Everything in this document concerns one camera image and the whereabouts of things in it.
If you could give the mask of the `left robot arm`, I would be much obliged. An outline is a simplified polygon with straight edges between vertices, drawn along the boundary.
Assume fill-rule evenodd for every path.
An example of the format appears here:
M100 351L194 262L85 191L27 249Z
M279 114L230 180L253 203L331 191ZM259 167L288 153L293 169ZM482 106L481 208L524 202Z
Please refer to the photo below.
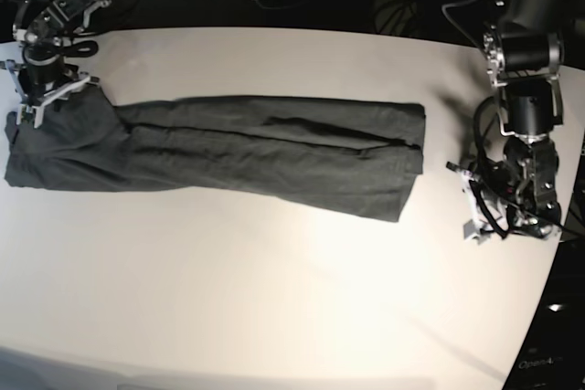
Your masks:
M504 13L477 40L442 6L444 17L484 55L492 94L472 119L475 154L447 163L470 201L465 239L478 244L513 235L547 240L562 228L556 176L558 152L551 138L564 122L559 71L568 0L508 0Z

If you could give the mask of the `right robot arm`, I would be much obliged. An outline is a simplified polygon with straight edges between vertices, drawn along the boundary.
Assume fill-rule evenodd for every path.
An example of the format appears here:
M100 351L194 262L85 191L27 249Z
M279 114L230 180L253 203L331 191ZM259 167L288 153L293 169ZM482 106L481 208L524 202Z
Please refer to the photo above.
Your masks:
M20 63L1 62L15 83L21 102L17 114L25 120L40 116L56 100L98 82L90 74L66 62L68 58L90 58L99 51L93 40L75 43L90 27L91 16L112 0L50 0L40 12L27 17L29 2L16 13L13 38L22 48Z

